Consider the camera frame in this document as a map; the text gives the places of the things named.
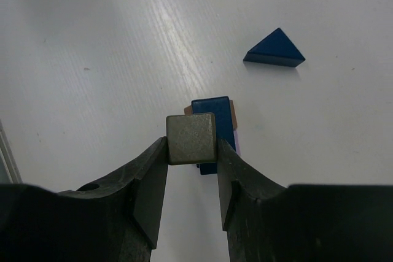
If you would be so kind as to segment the blue rectangular block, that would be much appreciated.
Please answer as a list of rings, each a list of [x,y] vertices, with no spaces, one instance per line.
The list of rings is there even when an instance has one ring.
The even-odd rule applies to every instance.
[[[226,140],[236,151],[231,103],[228,96],[196,99],[191,102],[192,114],[213,113],[216,119],[216,136]]]

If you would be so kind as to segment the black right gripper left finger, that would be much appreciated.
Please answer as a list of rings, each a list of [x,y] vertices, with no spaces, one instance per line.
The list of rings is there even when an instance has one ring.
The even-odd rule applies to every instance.
[[[157,247],[168,143],[80,187],[1,186],[2,261],[149,261]]]

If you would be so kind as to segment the brown wood block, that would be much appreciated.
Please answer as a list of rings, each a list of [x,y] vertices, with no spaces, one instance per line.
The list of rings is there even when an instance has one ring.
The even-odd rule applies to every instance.
[[[236,119],[235,106],[232,100],[230,100],[230,108],[231,108],[231,115],[232,115],[233,130],[235,131],[238,128],[238,122]],[[184,108],[184,115],[191,115],[191,114],[192,114],[192,106],[189,105]]]

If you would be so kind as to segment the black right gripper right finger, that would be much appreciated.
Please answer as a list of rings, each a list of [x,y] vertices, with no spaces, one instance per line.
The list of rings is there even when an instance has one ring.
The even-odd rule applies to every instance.
[[[217,143],[231,261],[391,261],[390,185],[282,187]]]

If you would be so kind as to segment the blue triangular block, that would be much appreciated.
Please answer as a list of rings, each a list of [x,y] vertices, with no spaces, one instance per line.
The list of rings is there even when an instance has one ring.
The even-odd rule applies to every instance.
[[[306,61],[295,44],[281,28],[275,29],[258,44],[253,46],[243,58],[250,63],[275,66],[297,67]]]

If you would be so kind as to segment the grey wood cube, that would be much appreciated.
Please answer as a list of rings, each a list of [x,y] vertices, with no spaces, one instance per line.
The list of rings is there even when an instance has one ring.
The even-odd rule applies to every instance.
[[[213,163],[217,160],[213,113],[168,116],[166,137],[172,166]]]

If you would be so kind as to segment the purple wood cube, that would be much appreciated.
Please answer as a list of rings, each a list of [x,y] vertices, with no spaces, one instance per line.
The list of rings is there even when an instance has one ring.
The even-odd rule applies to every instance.
[[[234,133],[234,138],[235,138],[236,152],[240,156],[241,155],[241,150],[240,150],[240,145],[239,145],[238,131],[234,130],[233,133]]]

